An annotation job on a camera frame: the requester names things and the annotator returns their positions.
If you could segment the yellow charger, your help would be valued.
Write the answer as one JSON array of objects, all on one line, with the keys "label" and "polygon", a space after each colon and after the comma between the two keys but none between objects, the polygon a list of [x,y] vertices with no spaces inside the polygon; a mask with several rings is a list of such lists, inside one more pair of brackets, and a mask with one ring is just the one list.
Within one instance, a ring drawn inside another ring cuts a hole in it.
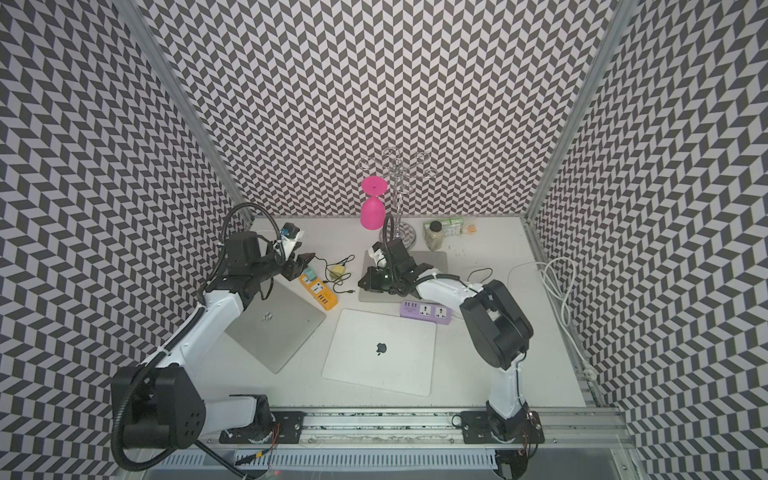
[{"label": "yellow charger", "polygon": [[346,268],[343,265],[334,264],[327,268],[328,277],[334,281],[342,281],[346,274]]}]

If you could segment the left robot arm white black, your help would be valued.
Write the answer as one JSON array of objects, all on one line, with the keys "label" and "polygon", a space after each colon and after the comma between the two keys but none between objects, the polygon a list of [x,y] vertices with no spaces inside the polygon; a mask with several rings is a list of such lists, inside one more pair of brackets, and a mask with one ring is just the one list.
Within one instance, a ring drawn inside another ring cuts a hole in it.
[{"label": "left robot arm white black", "polygon": [[270,293],[263,283],[276,276],[297,278],[312,259],[297,254],[302,231],[278,225],[253,202],[234,206],[224,217],[219,255],[195,293],[197,305],[167,341],[142,362],[121,367],[111,379],[111,454],[124,471],[141,472],[178,450],[197,446],[241,479],[247,473],[202,442],[211,433],[244,434],[273,450],[280,425],[263,394],[232,394],[207,401],[195,377],[227,328],[255,299]]}]

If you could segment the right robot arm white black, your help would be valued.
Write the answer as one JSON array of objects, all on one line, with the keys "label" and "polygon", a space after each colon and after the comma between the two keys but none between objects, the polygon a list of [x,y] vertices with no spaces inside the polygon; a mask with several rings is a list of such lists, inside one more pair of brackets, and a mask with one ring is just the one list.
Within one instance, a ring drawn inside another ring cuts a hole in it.
[{"label": "right robot arm white black", "polygon": [[527,358],[534,329],[500,281],[468,283],[428,263],[418,264],[395,234],[392,215],[384,216],[381,239],[369,249],[373,265],[358,286],[368,292],[414,298],[461,315],[472,344],[491,367],[486,415],[490,433],[500,443],[541,441],[541,424],[522,392],[520,367]]}]

